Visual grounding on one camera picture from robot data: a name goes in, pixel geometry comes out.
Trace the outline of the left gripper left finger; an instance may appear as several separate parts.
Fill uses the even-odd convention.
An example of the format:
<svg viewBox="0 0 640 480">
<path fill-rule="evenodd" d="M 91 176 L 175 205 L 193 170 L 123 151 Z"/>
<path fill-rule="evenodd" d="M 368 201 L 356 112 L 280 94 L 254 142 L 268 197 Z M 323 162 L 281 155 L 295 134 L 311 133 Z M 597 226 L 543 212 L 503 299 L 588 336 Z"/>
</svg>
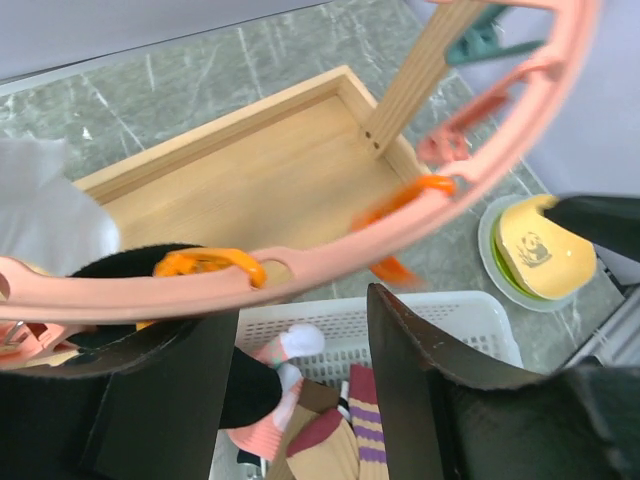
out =
<svg viewBox="0 0 640 480">
<path fill-rule="evenodd" d="M 218 415 L 187 411 L 191 395 L 169 362 L 194 321 L 159 322 L 87 359 L 1 374 L 4 479 L 206 479 Z"/>
</svg>

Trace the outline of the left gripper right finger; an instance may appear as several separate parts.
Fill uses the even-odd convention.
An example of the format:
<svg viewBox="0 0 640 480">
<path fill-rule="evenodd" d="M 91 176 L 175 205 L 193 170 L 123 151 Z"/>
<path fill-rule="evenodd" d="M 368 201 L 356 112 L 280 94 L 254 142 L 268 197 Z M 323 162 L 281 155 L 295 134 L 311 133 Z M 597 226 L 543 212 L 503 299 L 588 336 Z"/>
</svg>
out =
<svg viewBox="0 0 640 480">
<path fill-rule="evenodd" d="M 639 371 L 582 363 L 549 375 L 484 357 L 384 286 L 370 325 L 392 322 L 418 371 L 374 370 L 394 479 L 635 479 Z"/>
</svg>

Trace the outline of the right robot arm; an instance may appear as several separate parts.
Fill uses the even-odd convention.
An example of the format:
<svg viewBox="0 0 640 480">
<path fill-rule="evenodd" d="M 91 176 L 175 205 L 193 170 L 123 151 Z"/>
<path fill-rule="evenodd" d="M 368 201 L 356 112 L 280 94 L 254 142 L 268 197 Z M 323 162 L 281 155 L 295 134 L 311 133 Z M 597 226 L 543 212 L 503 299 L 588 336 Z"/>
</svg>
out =
<svg viewBox="0 0 640 480">
<path fill-rule="evenodd" d="M 639 197 L 573 193 L 538 207 L 555 225 L 639 264 Z"/>
</svg>

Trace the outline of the white plastic basket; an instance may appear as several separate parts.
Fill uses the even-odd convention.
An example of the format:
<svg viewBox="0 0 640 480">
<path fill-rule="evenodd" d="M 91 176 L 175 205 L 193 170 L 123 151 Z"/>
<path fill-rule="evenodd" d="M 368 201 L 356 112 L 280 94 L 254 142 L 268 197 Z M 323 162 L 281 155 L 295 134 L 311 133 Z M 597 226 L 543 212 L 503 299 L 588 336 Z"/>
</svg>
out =
<svg viewBox="0 0 640 480">
<path fill-rule="evenodd" d="M 474 348 L 484 357 L 519 367 L 519 347 L 504 308 L 491 295 L 479 291 L 401 294 L 399 301 L 437 330 Z M 402 375 L 415 377 L 418 367 L 400 342 L 400 330 L 392 322 L 370 325 L 373 315 L 367 300 L 349 298 L 276 305 L 244 310 L 239 316 L 237 346 L 257 352 L 289 329 L 324 338 L 324 348 L 300 348 L 289 359 L 281 423 L 267 422 L 264 430 L 278 440 L 275 447 L 245 444 L 256 435 L 254 427 L 221 434 L 211 470 L 213 479 L 244 479 L 263 463 L 269 476 L 289 479 L 285 461 L 277 458 L 298 423 L 330 407 L 347 410 L 348 386 L 354 365 L 387 373 L 398 367 Z"/>
</svg>

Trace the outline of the pink round clip hanger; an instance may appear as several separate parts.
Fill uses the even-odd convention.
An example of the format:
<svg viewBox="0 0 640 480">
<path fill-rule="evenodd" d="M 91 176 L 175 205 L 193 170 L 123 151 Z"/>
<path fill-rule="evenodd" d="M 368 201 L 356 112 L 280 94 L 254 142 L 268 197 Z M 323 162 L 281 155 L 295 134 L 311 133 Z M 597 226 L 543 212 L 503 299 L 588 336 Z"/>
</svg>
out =
<svg viewBox="0 0 640 480">
<path fill-rule="evenodd" d="M 209 246 L 222 270 L 77 279 L 1 261 L 3 321 L 129 324 L 286 300 L 371 266 L 491 190 L 553 119 L 595 30 L 597 1 L 540 1 L 554 23 L 531 56 L 413 149 L 403 129 L 447 72 L 444 51 L 486 19 L 442 1 L 387 93 L 341 66 L 78 181 L 128 247 Z"/>
</svg>

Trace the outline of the wooden hanger rack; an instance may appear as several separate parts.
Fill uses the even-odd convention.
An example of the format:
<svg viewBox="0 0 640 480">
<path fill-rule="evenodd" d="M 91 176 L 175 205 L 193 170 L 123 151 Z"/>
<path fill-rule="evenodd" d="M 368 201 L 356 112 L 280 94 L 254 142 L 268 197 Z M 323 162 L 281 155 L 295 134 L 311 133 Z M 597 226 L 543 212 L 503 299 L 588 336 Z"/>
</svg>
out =
<svg viewBox="0 0 640 480">
<path fill-rule="evenodd" d="M 77 181 L 124 248 L 253 250 L 343 237 L 351 218 L 423 173 L 403 129 L 445 76 L 477 1 L 442 1 L 376 101 L 342 65 Z"/>
</svg>

